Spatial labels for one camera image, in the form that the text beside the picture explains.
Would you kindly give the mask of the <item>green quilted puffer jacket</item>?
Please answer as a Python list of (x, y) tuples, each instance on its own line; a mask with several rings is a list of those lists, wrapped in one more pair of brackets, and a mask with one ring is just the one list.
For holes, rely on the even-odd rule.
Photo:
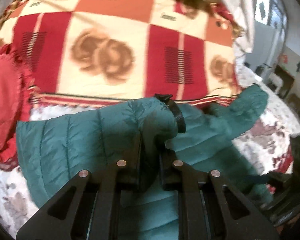
[(212, 104), (209, 113), (181, 104), (185, 133), (178, 131), (172, 112), (157, 98), (45, 121), (21, 121), (17, 124), (19, 166), (32, 201), (42, 207), (79, 171), (101, 171), (121, 160), (141, 134), (148, 154), (154, 154), (154, 139), (162, 139), (180, 160), (199, 171), (219, 170), (253, 203), (263, 204), (271, 201), (271, 195), (264, 185), (245, 179), (257, 170), (233, 140), (254, 126), (267, 101), (268, 94), (252, 85), (228, 107)]

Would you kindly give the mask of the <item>floral white bedspread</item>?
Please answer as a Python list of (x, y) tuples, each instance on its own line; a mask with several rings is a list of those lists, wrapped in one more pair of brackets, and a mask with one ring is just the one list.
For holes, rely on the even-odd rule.
[[(275, 170), (290, 172), (289, 137), (300, 133), (300, 122), (262, 78), (243, 64), (242, 59), (237, 61), (236, 74), (242, 87), (256, 83), (268, 93), (269, 99), (266, 110), (253, 128), (233, 140), (235, 147), (259, 174)], [(16, 161), (4, 164), (0, 168), (0, 224), (15, 237), (37, 210)]]

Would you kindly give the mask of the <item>red heart shaped pillow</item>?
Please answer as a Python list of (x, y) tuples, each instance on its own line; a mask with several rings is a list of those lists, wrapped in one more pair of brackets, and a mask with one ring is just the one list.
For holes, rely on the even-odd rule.
[(0, 169), (18, 166), (16, 126), (30, 119), (33, 77), (12, 44), (0, 47)]

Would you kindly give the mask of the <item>red cream rose patterned quilt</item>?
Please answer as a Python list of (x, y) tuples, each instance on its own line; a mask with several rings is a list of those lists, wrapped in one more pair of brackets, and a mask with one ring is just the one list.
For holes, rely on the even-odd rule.
[(0, 20), (0, 44), (30, 67), (32, 102), (105, 106), (170, 94), (229, 104), (241, 92), (239, 27), (221, 1), (23, 0)]

